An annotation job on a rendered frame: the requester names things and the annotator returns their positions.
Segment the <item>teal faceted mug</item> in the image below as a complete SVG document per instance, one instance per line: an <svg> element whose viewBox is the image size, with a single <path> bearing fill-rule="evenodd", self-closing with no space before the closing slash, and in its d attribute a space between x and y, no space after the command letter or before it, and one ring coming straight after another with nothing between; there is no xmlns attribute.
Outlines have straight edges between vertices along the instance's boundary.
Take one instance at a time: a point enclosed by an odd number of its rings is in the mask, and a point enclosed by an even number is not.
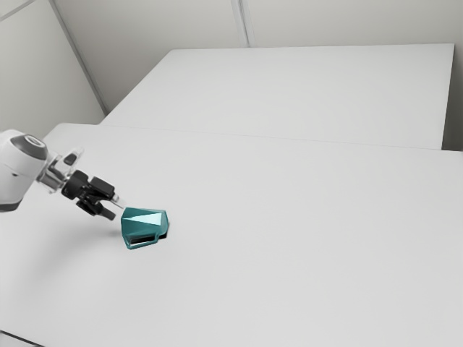
<svg viewBox="0 0 463 347"><path fill-rule="evenodd" d="M156 244L168 235L169 219L165 210L127 207L120 221L122 238L128 249Z"/></svg>

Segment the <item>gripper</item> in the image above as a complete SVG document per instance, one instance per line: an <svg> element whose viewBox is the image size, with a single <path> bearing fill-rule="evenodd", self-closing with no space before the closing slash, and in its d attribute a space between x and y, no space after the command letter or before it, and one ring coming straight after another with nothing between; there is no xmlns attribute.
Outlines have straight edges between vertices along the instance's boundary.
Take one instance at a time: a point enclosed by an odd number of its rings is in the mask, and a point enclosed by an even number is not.
<svg viewBox="0 0 463 347"><path fill-rule="evenodd" d="M92 216L113 220L116 214L105 208L101 200L109 201L117 207L124 207L124 200L116 193L115 187L98 177L88 181L88 175L76 170L64 184L61 194L70 200L79 199L76 205Z"/></svg>

